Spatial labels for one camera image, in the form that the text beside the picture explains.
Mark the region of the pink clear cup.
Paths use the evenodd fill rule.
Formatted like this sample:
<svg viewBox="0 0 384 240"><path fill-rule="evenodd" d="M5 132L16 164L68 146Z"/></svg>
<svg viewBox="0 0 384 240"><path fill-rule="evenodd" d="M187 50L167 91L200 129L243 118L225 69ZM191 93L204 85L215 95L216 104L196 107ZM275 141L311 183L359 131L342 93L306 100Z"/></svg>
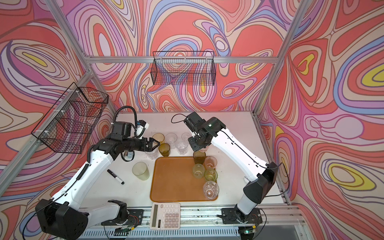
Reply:
<svg viewBox="0 0 384 240"><path fill-rule="evenodd" d="M200 152L206 152L210 146L206 146L205 148L200 149Z"/></svg>

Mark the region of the small clear glass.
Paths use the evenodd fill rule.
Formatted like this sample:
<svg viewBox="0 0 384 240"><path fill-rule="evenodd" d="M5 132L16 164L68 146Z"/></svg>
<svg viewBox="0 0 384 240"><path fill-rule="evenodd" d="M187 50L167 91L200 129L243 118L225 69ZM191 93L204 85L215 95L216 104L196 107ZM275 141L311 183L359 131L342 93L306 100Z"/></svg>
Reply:
<svg viewBox="0 0 384 240"><path fill-rule="evenodd" d="M183 133L183 134L181 135L182 140L184 140L184 141L188 141L188 139L189 139L191 136L192 136L191 133Z"/></svg>

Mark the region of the brown textured cup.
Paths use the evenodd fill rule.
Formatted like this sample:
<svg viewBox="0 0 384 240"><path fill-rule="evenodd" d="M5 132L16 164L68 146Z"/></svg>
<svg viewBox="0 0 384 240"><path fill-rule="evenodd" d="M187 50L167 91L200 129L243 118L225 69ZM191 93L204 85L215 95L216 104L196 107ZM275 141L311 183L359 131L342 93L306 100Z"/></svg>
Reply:
<svg viewBox="0 0 384 240"><path fill-rule="evenodd" d="M203 165L204 162L205 162L206 157L207 157L207 155L206 155L205 152L196 151L196 152L193 153L193 158L194 158L195 164Z"/></svg>

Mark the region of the pink textured cup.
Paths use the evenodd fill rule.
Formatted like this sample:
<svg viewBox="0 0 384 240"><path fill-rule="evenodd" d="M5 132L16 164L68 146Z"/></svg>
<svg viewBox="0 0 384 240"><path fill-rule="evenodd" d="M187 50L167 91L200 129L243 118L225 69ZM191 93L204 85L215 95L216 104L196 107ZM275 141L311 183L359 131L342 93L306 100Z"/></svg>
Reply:
<svg viewBox="0 0 384 240"><path fill-rule="evenodd" d="M204 166L206 169L215 169L218 164L218 161L215 157L208 156L205 158Z"/></svg>

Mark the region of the pale green textured cup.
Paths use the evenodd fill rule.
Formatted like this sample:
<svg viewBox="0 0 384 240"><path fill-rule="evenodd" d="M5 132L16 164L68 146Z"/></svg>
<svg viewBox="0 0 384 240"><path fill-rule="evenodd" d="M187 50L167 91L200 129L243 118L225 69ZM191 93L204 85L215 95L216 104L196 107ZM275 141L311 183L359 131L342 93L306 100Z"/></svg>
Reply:
<svg viewBox="0 0 384 240"><path fill-rule="evenodd" d="M195 164L193 166L193 176L196 179L202 179L205 176L205 167L202 164Z"/></svg>

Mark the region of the green ribbed glass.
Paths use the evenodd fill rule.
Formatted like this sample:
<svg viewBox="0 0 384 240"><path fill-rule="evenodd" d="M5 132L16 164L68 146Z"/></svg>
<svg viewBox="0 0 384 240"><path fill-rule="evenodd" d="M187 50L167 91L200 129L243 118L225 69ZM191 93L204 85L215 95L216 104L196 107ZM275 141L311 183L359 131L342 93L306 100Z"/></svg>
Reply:
<svg viewBox="0 0 384 240"><path fill-rule="evenodd" d="M218 178L218 173L215 169L208 168L205 170L205 180L207 182L209 182L209 181L216 182L217 178Z"/></svg>

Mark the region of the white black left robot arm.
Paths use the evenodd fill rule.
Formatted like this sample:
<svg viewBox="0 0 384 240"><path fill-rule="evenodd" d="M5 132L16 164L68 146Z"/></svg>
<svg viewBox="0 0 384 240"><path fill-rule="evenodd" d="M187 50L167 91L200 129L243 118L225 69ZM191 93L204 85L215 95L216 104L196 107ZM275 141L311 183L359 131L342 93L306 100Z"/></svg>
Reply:
<svg viewBox="0 0 384 240"><path fill-rule="evenodd" d="M112 121L112 132L90 146L87 160L65 186L49 200L42 199L35 208L43 233L65 240L76 240L89 227L111 221L125 225L129 219L127 204L109 200L93 208L82 202L102 173L124 152L152 152L160 142L143 136L149 125L138 120L132 106L119 108Z"/></svg>

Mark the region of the orange plastic tray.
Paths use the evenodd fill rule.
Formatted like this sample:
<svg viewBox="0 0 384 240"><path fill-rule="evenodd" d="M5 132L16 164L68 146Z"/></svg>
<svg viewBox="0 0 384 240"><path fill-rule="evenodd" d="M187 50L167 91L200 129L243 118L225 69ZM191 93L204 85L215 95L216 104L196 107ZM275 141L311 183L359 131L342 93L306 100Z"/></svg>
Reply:
<svg viewBox="0 0 384 240"><path fill-rule="evenodd" d="M153 202L204 202L205 176L193 176L193 157L160 157L155 161L150 199Z"/></svg>

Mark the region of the yellow amber glass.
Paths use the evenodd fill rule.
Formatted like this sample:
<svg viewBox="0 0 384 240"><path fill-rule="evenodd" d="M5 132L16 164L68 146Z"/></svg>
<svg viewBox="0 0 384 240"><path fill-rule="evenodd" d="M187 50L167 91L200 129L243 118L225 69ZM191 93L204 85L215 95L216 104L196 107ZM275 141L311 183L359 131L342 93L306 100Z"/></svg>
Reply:
<svg viewBox="0 0 384 240"><path fill-rule="evenodd" d="M155 133L153 139L160 142L161 144L165 142L165 136L162 133Z"/></svg>

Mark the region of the clear wide glass left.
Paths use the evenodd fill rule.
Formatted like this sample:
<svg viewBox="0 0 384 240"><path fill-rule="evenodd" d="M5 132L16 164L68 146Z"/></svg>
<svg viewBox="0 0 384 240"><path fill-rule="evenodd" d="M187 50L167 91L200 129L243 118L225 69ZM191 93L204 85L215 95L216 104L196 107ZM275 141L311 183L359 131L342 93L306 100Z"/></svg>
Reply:
<svg viewBox="0 0 384 240"><path fill-rule="evenodd" d="M149 159L156 160L159 156L159 151L157 149L155 149L151 152L146 152L146 155Z"/></svg>

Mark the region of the olive textured cup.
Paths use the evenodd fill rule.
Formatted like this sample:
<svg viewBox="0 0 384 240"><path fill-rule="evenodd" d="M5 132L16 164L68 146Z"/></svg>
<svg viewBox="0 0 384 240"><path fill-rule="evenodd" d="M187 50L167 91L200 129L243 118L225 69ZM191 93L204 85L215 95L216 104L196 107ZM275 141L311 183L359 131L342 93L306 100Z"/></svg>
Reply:
<svg viewBox="0 0 384 240"><path fill-rule="evenodd" d="M168 143L162 143L159 146L159 152L163 157L168 157L171 152L171 146Z"/></svg>

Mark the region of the clear glass back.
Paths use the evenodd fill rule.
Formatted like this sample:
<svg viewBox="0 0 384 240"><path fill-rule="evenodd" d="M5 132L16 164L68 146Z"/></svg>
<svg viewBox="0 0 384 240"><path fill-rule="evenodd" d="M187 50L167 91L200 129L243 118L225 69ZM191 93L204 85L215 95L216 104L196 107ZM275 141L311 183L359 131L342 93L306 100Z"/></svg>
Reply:
<svg viewBox="0 0 384 240"><path fill-rule="evenodd" d="M165 136L165 141L166 141L167 144L170 145L171 149L175 149L176 148L177 140L178 140L178 136L175 133L168 133Z"/></svg>

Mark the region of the black marker pen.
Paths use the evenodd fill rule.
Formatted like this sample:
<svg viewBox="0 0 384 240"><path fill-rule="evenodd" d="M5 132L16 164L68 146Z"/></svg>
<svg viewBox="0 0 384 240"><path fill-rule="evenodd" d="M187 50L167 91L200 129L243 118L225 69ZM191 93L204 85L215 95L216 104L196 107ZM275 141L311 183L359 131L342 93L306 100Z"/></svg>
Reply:
<svg viewBox="0 0 384 240"><path fill-rule="evenodd" d="M118 177L113 171L111 171L111 170L107 170L107 172L115 179L115 180L117 180L121 185L124 185L125 184L125 182L120 178L120 177Z"/></svg>

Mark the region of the white desk calculator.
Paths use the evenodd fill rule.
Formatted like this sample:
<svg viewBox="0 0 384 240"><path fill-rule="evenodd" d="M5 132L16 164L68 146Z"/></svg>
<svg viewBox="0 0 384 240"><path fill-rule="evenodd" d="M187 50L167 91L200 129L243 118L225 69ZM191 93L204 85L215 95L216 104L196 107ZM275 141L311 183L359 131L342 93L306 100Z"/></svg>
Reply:
<svg viewBox="0 0 384 240"><path fill-rule="evenodd" d="M151 230L178 230L180 225L180 203L153 203L149 225Z"/></svg>

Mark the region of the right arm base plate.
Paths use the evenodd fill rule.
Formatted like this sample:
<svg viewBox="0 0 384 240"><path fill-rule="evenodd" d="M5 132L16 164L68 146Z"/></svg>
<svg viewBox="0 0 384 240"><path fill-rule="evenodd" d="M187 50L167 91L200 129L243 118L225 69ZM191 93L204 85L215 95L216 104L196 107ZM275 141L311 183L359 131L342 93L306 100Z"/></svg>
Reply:
<svg viewBox="0 0 384 240"><path fill-rule="evenodd" d="M242 213L237 208L222 208L221 214L217 215L222 219L223 224L253 224L258 226L263 223L262 214L259 208L253 208L249 214Z"/></svg>

